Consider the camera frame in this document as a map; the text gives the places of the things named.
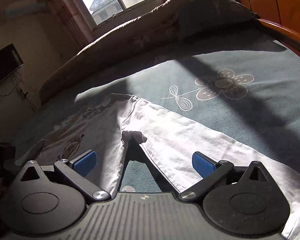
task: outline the flower pattern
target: flower pattern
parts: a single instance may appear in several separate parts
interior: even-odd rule
[[[198,100],[210,100],[217,97],[221,92],[225,97],[237,100],[243,98],[248,89],[243,84],[251,83],[254,77],[250,74],[234,76],[231,69],[222,69],[218,72],[217,77],[202,76],[195,80],[198,86],[201,86],[196,95]]]

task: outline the white pants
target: white pants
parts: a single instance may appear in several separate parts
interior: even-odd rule
[[[290,204],[291,214],[282,234],[300,239],[300,174],[221,132],[136,96],[112,94],[99,106],[82,108],[56,126],[16,164],[36,159],[40,165],[52,165],[60,158],[73,159],[93,149],[99,164],[86,178],[113,195],[132,135],[178,192],[202,179],[192,167],[195,151],[215,161],[231,161],[235,166],[261,161]]]

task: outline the black flat screen tv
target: black flat screen tv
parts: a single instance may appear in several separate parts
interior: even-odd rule
[[[23,65],[13,44],[0,50],[0,83]]]

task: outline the blue pad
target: blue pad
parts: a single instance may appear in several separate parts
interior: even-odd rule
[[[97,164],[97,154],[95,151],[90,152],[81,160],[73,164],[73,169],[82,177],[86,177]]]
[[[192,155],[192,166],[202,178],[209,176],[216,170],[213,163],[207,161],[197,153]]]

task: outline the flower center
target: flower center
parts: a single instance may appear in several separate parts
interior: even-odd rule
[[[216,80],[216,82],[214,83],[214,85],[217,88],[221,88],[221,89],[229,88],[229,87],[231,87],[233,85],[233,81],[231,79],[228,79],[228,78],[218,79],[218,80]]]

